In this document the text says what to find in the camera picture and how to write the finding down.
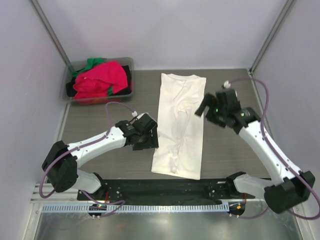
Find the white t shirt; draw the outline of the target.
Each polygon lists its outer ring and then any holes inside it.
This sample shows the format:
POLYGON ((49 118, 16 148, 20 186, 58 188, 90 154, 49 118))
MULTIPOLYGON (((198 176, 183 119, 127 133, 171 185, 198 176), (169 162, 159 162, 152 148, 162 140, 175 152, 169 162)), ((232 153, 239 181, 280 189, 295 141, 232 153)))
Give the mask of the white t shirt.
POLYGON ((161 74, 153 173, 201 178, 204 118, 195 112, 204 98, 206 80, 197 75, 161 74))

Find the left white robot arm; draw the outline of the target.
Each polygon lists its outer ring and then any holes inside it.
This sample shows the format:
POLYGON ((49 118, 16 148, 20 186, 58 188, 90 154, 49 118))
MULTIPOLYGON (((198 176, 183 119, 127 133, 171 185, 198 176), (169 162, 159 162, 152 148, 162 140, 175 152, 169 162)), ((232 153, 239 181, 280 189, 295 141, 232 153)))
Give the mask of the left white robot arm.
POLYGON ((148 113, 122 120, 105 132, 76 143, 54 143, 46 156, 42 170, 53 187, 63 193, 77 189, 95 200, 101 200, 108 187, 97 173, 80 168, 94 158, 111 150, 131 146, 134 151, 158 148, 158 124, 148 113))

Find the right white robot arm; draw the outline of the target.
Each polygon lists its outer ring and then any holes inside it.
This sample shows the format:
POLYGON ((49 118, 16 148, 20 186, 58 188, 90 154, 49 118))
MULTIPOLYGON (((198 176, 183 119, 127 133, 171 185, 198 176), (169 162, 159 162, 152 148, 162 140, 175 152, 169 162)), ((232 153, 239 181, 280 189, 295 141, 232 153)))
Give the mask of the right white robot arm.
POLYGON ((243 108, 233 88, 214 95, 206 93, 195 115, 221 128, 232 129, 254 151, 270 179, 250 176, 240 171, 225 179, 225 191, 231 198, 248 194, 263 199, 277 214, 308 200, 315 176, 303 172, 275 144, 265 129, 262 118, 251 108, 243 108))

